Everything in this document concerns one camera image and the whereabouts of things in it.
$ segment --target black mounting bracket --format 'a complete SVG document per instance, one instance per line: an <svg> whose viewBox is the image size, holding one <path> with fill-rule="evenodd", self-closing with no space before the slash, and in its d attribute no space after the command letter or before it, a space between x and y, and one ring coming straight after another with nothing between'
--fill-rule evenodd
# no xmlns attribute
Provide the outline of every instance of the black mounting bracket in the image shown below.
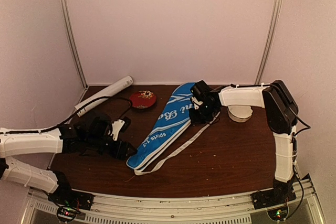
<svg viewBox="0 0 336 224"><path fill-rule="evenodd" d="M61 206L90 210L94 197L93 194L74 191L64 173L53 172L56 174L58 187L52 194L49 194L48 200Z"/></svg>
<svg viewBox="0 0 336 224"><path fill-rule="evenodd" d="M8 169L9 166L6 164L5 158L0 158L0 178L4 174L5 170Z"/></svg>
<svg viewBox="0 0 336 224"><path fill-rule="evenodd" d="M129 142L118 140L110 143L110 155L116 159L126 160L137 152L138 150Z"/></svg>
<svg viewBox="0 0 336 224"><path fill-rule="evenodd" d="M292 176L287 183L274 179L272 189L251 194L254 209L269 208L295 200L296 194L292 186L294 179L295 177Z"/></svg>

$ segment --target white tube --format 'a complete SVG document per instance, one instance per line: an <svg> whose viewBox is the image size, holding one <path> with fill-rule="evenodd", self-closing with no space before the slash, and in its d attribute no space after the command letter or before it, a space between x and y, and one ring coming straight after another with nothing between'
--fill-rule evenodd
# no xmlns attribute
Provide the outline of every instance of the white tube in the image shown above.
<svg viewBox="0 0 336 224"><path fill-rule="evenodd" d="M78 103L75 106L75 109L78 110L80 109L80 107L82 107L83 105L87 104L88 102L92 101L95 98L98 97L105 97L105 96L113 96L117 93L119 93L121 90L129 87L130 85L133 84L133 79L130 76L126 76L124 78L122 78L121 80L117 81L116 83L109 85L108 87L104 88L103 90L99 91L98 93L94 94L93 96L89 97L88 99L86 99L85 101L82 101L81 103ZM79 112L77 112L77 115L79 117L81 117L82 115L84 115L86 112L92 110L94 107L98 106L100 103L103 103L104 101L106 101L107 99L100 99L96 102L91 103L90 105L88 105L87 107L85 107L84 109L80 110Z"/></svg>

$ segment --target white wall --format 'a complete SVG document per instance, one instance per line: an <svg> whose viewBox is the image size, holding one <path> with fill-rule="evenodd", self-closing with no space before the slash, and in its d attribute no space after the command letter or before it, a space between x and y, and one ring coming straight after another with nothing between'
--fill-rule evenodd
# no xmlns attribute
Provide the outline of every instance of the white wall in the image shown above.
<svg viewBox="0 0 336 224"><path fill-rule="evenodd" d="M283 0L264 82L282 79L312 129L298 137L328 223L336 206L336 0Z"/></svg>
<svg viewBox="0 0 336 224"><path fill-rule="evenodd" d="M253 83L274 0L67 0L89 84Z"/></svg>
<svg viewBox="0 0 336 224"><path fill-rule="evenodd" d="M82 87L59 0L0 0L0 60L1 127L52 126L72 112ZM50 154L20 159L46 167ZM0 181L1 223L18 223L26 194Z"/></svg>

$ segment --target red lid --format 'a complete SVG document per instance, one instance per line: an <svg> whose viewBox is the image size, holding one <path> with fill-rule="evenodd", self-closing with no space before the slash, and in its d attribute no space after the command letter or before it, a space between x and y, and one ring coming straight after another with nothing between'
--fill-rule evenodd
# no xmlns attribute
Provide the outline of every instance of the red lid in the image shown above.
<svg viewBox="0 0 336 224"><path fill-rule="evenodd" d="M156 95L149 90L137 91L131 95L130 100L134 108L147 109L155 104Z"/></svg>

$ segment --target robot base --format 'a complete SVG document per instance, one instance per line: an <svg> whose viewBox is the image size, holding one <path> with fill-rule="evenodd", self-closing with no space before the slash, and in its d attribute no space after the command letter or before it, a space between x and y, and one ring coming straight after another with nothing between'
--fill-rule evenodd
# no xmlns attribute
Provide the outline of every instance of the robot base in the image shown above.
<svg viewBox="0 0 336 224"><path fill-rule="evenodd" d="M58 171L54 171L54 173L57 176L58 187L52 194L48 195L48 200L60 206L90 210L93 195L73 190L64 173Z"/></svg>
<svg viewBox="0 0 336 224"><path fill-rule="evenodd" d="M276 205L285 204L286 201L292 201L296 199L296 195L293 192L289 192L286 195L286 199L283 197L276 198L275 190L270 189L266 191L257 191L256 193L251 194L253 200L254 209L261 209L261 208L270 208Z"/></svg>

